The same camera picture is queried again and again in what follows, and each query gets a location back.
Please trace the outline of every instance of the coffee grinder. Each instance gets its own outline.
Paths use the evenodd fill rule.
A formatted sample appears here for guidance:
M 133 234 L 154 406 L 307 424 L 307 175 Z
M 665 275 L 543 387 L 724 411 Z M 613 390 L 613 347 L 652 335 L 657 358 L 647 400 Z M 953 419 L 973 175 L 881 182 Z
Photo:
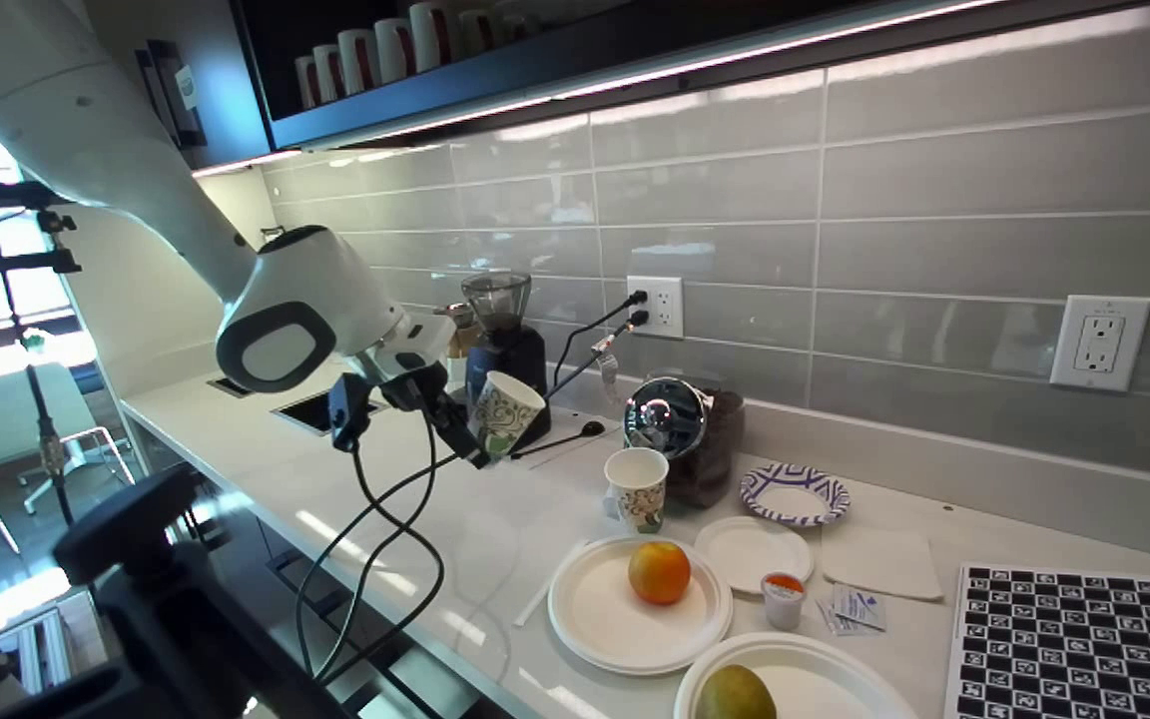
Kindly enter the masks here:
M 480 321 L 480 343 L 466 347 L 466 394 L 476 400 L 483 390 L 488 371 L 507 371 L 535 387 L 547 400 L 547 355 L 543 335 L 524 324 L 525 301 L 529 301 L 529 275 L 525 273 L 483 273 L 464 278 L 464 301 L 471 315 Z M 547 436 L 551 411 L 543 406 L 520 447 Z

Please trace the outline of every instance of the black and white checkered mat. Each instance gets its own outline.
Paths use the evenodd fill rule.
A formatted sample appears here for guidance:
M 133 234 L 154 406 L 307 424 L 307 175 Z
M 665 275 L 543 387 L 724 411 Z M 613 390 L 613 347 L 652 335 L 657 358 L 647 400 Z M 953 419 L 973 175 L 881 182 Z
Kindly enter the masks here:
M 970 564 L 946 716 L 1150 716 L 1150 580 Z

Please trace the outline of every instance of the shelf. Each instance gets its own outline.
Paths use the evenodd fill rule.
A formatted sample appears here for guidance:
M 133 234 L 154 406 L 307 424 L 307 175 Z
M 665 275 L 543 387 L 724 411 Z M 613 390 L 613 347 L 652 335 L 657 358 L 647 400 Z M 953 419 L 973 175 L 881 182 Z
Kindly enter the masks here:
M 1134 4 L 1144 0 L 636 0 L 310 111 L 266 111 L 266 126 L 275 146 L 412 142 Z

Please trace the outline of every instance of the cable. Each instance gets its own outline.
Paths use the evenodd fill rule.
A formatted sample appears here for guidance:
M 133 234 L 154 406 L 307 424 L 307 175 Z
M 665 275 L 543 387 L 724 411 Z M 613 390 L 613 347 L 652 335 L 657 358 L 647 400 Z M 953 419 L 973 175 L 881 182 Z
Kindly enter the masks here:
M 596 358 L 601 358 L 625 327 L 643 327 L 647 321 L 652 321 L 652 310 L 629 310 L 611 335 L 601 335 L 596 343 L 596 351 L 567 378 L 556 378 L 556 387 L 547 394 L 557 394 L 567 382 L 573 382 L 573 376 L 581 376 Z
M 444 456 L 436 460 L 430 467 L 424 470 L 412 470 L 404 476 L 399 482 L 391 482 L 379 502 L 387 502 L 391 496 L 406 491 L 412 482 L 419 482 L 424 476 L 455 462 L 459 456 Z M 368 502 L 363 511 L 355 511 L 334 534 L 330 543 L 310 559 L 307 573 L 299 580 L 299 589 L 295 589 L 295 644 L 299 644 L 299 667 L 310 676 L 310 657 L 307 657 L 307 636 L 304 636 L 304 603 L 307 603 L 307 588 L 316 573 L 323 573 L 323 564 L 330 559 L 330 552 L 374 511 L 374 502 Z
M 588 419 L 573 436 L 564 436 L 564 438 L 551 438 L 551 444 L 535 444 L 535 447 L 520 447 L 520 450 L 511 450 L 511 460 L 537 456 L 537 450 L 551 450 L 551 447 L 564 447 L 564 444 L 577 444 L 577 438 L 601 436 L 601 431 L 605 431 L 605 424 Z
M 625 310 L 629 303 L 647 303 L 647 290 L 629 290 L 629 295 L 625 295 L 624 303 L 613 303 L 605 315 L 597 315 L 597 321 L 567 331 L 564 355 L 551 364 L 551 387 L 557 382 L 557 371 L 564 371 L 564 364 L 567 364 L 567 355 L 572 355 L 573 335 L 605 324 L 611 315 Z
M 379 639 L 370 639 L 368 648 L 358 648 L 355 657 L 363 657 L 370 648 L 387 644 L 391 636 L 406 631 L 406 625 L 426 612 L 426 603 L 444 589 L 444 580 L 447 580 L 444 555 L 430 547 L 426 534 L 419 534 L 419 532 L 412 526 L 412 523 L 424 514 L 424 508 L 426 508 L 426 499 L 430 499 L 430 491 L 436 491 L 436 478 L 439 478 L 439 470 L 436 470 L 436 467 L 439 467 L 439 444 L 436 444 L 436 431 L 430 431 L 426 411 L 424 411 L 424 436 L 426 436 L 426 467 L 430 467 L 430 470 L 426 470 L 419 508 L 416 508 L 406 518 L 387 514 L 387 508 L 374 502 L 370 486 L 363 482 L 368 502 L 374 502 L 374 511 L 379 511 L 387 523 L 395 523 L 395 532 L 368 555 L 363 573 L 358 573 L 358 583 L 355 583 L 355 603 L 351 603 L 351 612 L 355 612 L 358 600 L 363 600 L 363 583 L 368 583 L 368 573 L 370 573 L 370 564 L 374 564 L 374 559 L 387 552 L 387 543 L 395 543 L 399 534 L 412 534 L 412 538 L 436 559 L 436 583 L 426 588 L 426 596 L 424 596 L 399 623 L 391 623 Z M 326 664 L 323 664 L 320 676 L 316 676 L 323 685 L 334 683 L 334 679 L 351 667 L 351 664 L 343 664 L 343 667 L 326 669 L 326 667 L 334 664 L 338 648 L 343 648 L 343 644 L 330 648 Z

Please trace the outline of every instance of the white outlet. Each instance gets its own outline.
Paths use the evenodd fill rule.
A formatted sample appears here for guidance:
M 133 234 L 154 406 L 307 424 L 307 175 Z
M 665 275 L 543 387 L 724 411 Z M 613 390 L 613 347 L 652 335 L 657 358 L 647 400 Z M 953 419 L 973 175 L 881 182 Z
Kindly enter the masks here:
M 647 335 L 684 335 L 686 315 L 684 315 L 684 278 L 678 275 L 625 275 L 625 295 L 647 290 L 647 310 L 652 321 L 636 331 Z
M 1150 295 L 1066 295 L 1051 382 L 1124 390 Z

